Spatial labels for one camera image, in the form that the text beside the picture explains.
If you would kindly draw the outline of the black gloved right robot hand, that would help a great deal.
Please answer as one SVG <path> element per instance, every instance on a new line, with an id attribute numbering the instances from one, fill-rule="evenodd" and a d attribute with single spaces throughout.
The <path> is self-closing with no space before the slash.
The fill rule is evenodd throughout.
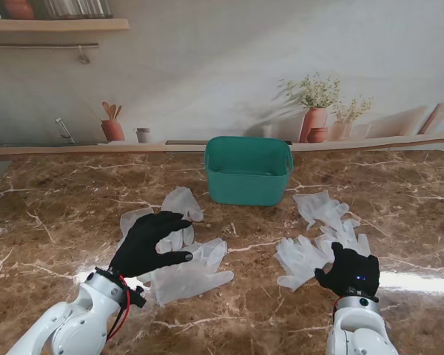
<path id="1" fill-rule="evenodd" d="M 378 259 L 374 255 L 364 257 L 339 242 L 333 242 L 331 247 L 334 253 L 331 269 L 327 273 L 321 268 L 314 270 L 319 284 L 339 297 L 375 297 L 380 284 Z"/>

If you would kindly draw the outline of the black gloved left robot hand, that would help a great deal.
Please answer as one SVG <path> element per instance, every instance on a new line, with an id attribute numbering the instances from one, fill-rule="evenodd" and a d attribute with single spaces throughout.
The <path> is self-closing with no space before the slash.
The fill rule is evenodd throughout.
<path id="1" fill-rule="evenodd" d="M 159 268 L 192 260 L 188 251 L 168 251 L 159 254 L 157 244 L 174 231 L 192 223 L 180 213 L 159 212 L 138 218 L 112 258 L 109 270 L 122 277 L 138 277 Z"/>

